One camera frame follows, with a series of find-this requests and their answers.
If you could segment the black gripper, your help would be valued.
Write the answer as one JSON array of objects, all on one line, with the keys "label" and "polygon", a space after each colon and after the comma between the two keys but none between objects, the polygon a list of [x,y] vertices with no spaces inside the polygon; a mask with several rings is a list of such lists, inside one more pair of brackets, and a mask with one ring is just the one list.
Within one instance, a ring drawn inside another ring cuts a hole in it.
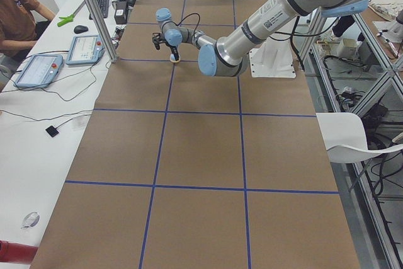
[{"label": "black gripper", "polygon": [[171,45],[170,43],[166,43],[166,45],[171,49],[171,55],[174,55],[177,59],[179,57],[178,48],[175,45]]}]

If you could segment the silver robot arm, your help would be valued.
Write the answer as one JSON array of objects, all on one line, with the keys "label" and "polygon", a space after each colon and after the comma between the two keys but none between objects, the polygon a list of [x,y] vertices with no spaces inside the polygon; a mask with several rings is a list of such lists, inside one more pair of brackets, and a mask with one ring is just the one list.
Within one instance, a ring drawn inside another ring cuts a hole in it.
[{"label": "silver robot arm", "polygon": [[171,59],[179,60],[178,47],[188,43],[198,50],[198,67],[206,76],[234,77],[245,70],[243,58],[255,46],[296,16],[307,16],[321,8],[326,18],[360,13],[368,7],[369,0],[268,0],[241,26],[227,37],[215,40],[198,29],[184,28],[172,21],[167,8],[156,11],[161,28],[153,33],[156,49],[162,44],[171,49]]}]

